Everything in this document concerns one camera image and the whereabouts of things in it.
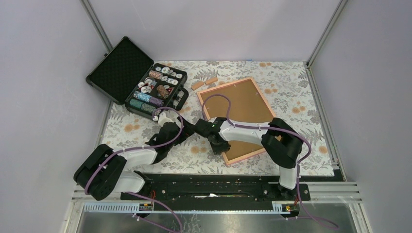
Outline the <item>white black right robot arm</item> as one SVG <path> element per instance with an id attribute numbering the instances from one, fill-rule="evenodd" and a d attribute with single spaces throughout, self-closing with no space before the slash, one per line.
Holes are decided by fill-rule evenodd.
<path id="1" fill-rule="evenodd" d="M 230 151 L 230 141 L 263 147 L 279 166 L 279 195 L 285 200 L 297 195 L 297 158 L 304 140 L 284 120 L 274 117 L 271 122 L 247 123 L 216 117 L 210 121 L 198 120 L 194 130 L 208 139 L 214 154 Z"/>

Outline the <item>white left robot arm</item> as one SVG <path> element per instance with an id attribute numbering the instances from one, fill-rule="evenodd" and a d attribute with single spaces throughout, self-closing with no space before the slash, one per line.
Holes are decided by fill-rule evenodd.
<path id="1" fill-rule="evenodd" d="M 173 146 L 194 134 L 194 125 L 184 121 L 166 122 L 141 150 L 114 155 L 114 149 L 100 144 L 73 175 L 74 181 L 95 200 L 103 200 L 112 192 L 132 192 L 138 199 L 149 197 L 151 187 L 143 177 L 130 169 L 139 165 L 157 164 L 165 159 Z"/>

